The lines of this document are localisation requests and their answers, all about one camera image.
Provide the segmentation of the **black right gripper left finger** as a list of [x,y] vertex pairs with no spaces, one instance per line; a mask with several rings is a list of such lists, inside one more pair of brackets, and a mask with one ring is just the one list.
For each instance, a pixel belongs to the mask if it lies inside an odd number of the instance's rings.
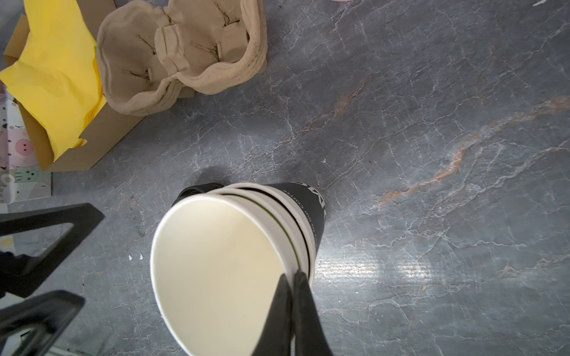
[[285,274],[279,279],[253,356],[289,356],[292,340],[292,290]]

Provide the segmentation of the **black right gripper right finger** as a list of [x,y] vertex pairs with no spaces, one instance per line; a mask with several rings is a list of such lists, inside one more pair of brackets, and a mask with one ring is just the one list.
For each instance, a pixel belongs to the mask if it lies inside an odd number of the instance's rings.
[[292,321],[295,334],[295,355],[327,355],[327,343],[307,275],[295,273],[292,291]]

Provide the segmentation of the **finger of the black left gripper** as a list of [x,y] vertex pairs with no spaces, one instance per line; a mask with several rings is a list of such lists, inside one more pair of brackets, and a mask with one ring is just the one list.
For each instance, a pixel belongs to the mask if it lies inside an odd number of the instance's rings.
[[89,203],[1,214],[1,236],[15,249],[1,248],[1,296],[31,296],[104,220]]
[[85,298],[57,290],[2,309],[1,351],[46,355],[85,304]]

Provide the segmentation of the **green paper cup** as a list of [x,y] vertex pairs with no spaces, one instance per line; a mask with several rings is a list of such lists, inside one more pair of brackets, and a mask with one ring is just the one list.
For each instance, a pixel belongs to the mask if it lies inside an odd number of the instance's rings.
[[175,203],[151,247],[154,296],[189,355],[253,353],[282,276],[308,267],[300,231],[267,198],[235,188]]

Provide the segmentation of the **black paper cup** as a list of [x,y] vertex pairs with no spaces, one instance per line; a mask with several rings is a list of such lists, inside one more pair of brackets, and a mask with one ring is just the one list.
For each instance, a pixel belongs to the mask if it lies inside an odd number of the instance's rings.
[[313,284],[316,258],[327,221],[327,209],[319,191],[303,182],[231,185],[194,185],[179,193],[172,208],[194,197],[220,197],[245,213],[265,234],[279,256],[290,282],[297,271]]

